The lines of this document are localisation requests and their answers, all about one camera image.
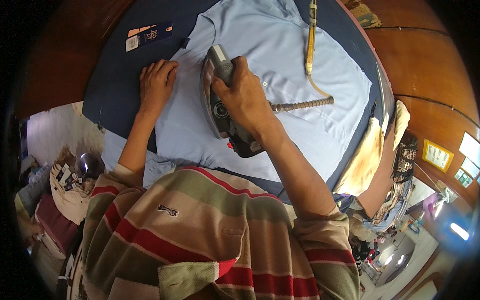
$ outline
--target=yellow frame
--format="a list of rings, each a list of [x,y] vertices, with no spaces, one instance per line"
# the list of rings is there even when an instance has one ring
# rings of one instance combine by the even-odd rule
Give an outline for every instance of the yellow frame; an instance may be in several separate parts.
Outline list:
[[[432,145],[433,147],[438,148],[438,149],[440,149],[440,150],[449,154],[448,161],[445,164],[444,168],[441,168],[441,167],[437,166],[436,164],[432,163],[431,161],[427,160],[427,150],[428,150],[429,145]],[[425,141],[423,142],[423,155],[422,155],[423,160],[426,161],[426,162],[429,162],[432,166],[441,170],[443,173],[446,173],[448,168],[450,167],[450,164],[452,163],[452,160],[453,160],[453,156],[454,156],[454,154],[452,152],[450,152],[447,149],[435,144],[432,141],[429,141],[429,140],[425,139]]]

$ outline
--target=bag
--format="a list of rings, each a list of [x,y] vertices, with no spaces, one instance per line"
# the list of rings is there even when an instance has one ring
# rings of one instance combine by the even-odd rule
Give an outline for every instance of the bag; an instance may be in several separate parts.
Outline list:
[[[415,136],[409,141],[400,142],[396,153],[396,161],[392,174],[393,181],[403,183],[413,177],[413,167],[415,166],[415,157],[417,156],[418,142]]]

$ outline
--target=wooden wall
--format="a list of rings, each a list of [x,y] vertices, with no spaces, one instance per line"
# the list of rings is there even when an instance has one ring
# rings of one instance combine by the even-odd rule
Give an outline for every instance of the wooden wall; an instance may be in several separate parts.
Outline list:
[[[464,188],[454,178],[465,158],[458,149],[464,132],[480,139],[480,118],[463,61],[424,0],[361,2],[382,22],[381,27],[366,29],[366,33],[385,67],[396,99],[403,101],[411,114],[407,131],[419,141],[416,162],[433,181],[440,179],[459,194],[461,199],[454,205],[465,213],[475,207],[480,187],[474,180]],[[424,139],[454,153],[446,173],[422,159]],[[419,168],[415,176],[435,189]]]
[[[104,43],[134,0],[63,1],[19,74],[15,116],[83,101]]]

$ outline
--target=sweater logo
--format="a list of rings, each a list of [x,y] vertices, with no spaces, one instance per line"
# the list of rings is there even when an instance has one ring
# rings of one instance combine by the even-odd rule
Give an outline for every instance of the sweater logo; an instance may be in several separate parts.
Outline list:
[[[171,209],[169,207],[166,207],[165,205],[160,204],[157,208],[158,211],[164,211],[166,212],[169,216],[175,216],[177,217],[179,214],[178,210]]]

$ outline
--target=light blue shirt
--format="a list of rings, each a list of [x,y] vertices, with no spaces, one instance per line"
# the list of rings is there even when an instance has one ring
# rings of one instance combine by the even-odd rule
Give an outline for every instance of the light blue shirt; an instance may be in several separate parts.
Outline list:
[[[280,181],[267,153],[240,158],[218,140],[206,121],[200,72],[208,49],[222,44],[231,58],[243,55],[272,103],[322,98],[305,74],[308,25],[293,0],[222,0],[200,14],[179,62],[170,101],[158,119],[157,154],[208,168]],[[371,82],[325,31],[317,28],[312,78],[335,103],[277,114],[292,141],[327,180],[340,162],[368,102]]]

